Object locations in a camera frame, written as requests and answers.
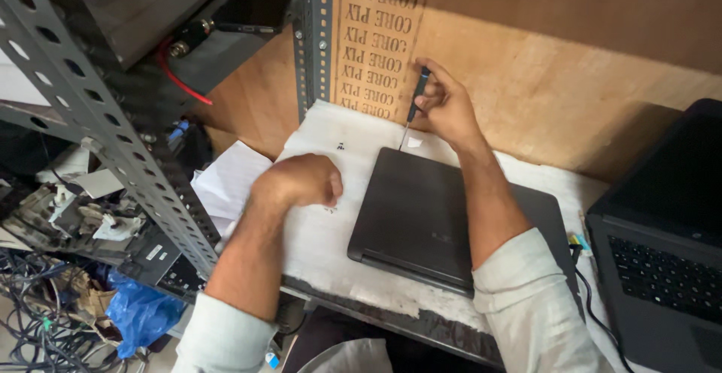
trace precision screwdriver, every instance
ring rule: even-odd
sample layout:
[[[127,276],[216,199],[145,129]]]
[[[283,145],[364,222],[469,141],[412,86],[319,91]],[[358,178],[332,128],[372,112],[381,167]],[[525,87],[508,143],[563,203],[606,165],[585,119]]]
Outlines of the precision screwdriver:
[[[416,103],[414,103],[414,100],[416,99],[416,97],[424,93],[426,82],[427,80],[429,80],[429,74],[431,74],[431,70],[426,68],[426,66],[421,67],[421,75],[419,76],[419,82],[416,83],[416,90],[414,90],[414,95],[411,97],[411,106],[409,107],[409,115],[407,115],[407,125],[403,129],[402,144],[399,145],[399,150],[402,149],[403,141],[406,139],[406,133],[409,131],[409,125],[411,124],[411,121],[414,120],[416,110],[419,109],[419,107],[416,106]]]

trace white shirt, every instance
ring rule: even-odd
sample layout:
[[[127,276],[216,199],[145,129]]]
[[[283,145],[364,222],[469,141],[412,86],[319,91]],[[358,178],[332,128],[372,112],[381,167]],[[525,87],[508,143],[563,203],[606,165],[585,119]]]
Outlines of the white shirt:
[[[591,340],[565,276],[535,228],[506,242],[474,270],[474,307],[484,314],[507,371],[613,371]],[[174,373],[256,373],[276,329],[198,294],[177,347]],[[390,372],[384,340],[334,346],[302,373]]]

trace laptop lid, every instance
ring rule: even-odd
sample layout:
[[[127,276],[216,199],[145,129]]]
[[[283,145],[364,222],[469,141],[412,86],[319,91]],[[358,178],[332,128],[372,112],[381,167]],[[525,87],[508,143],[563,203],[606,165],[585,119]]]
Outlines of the laptop lid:
[[[544,236],[583,314],[557,199],[516,184],[511,190],[522,212]],[[356,219],[348,256],[473,296],[468,228],[461,169],[384,147]]]
[[[722,102],[699,100],[590,213],[722,248]]]

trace red cable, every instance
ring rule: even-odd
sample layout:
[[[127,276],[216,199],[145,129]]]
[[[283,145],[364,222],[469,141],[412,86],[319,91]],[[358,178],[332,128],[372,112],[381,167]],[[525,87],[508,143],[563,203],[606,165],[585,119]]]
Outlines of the red cable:
[[[160,68],[163,69],[165,74],[168,76],[168,78],[175,82],[178,87],[180,87],[181,90],[187,92],[191,96],[198,99],[198,101],[201,101],[203,103],[207,103],[208,105],[213,105],[213,101],[209,100],[208,98],[202,96],[201,94],[193,91],[190,87],[188,87],[183,81],[181,81],[176,75],[170,71],[170,67],[168,67],[168,55],[167,50],[168,46],[170,45],[170,42],[173,41],[173,38],[166,38],[164,41],[160,42],[160,45],[158,46],[158,53],[156,54],[156,58],[158,60],[158,65],[160,65]]]

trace black laptop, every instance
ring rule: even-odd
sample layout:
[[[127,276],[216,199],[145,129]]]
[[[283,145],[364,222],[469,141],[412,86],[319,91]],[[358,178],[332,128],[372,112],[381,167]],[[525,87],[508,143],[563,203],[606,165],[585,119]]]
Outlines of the black laptop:
[[[722,371],[722,102],[704,99],[587,214],[627,359]]]
[[[523,186],[511,187],[521,210],[544,235],[583,315],[557,199]],[[356,219],[348,256],[473,297],[461,169],[383,147]]]

